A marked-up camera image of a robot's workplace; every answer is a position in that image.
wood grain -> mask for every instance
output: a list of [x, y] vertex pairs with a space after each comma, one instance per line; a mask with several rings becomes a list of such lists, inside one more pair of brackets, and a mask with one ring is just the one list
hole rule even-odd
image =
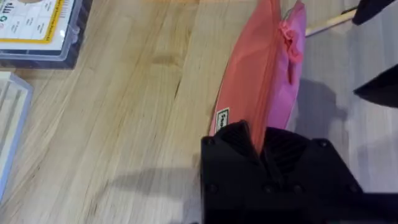
[[[304, 2], [309, 25], [355, 5]], [[76, 69], [17, 71], [35, 91], [0, 223], [200, 221], [200, 138], [255, 6], [95, 0]], [[352, 94], [398, 62], [394, 7], [307, 40], [290, 125], [330, 138], [366, 190], [398, 190], [398, 114]]]

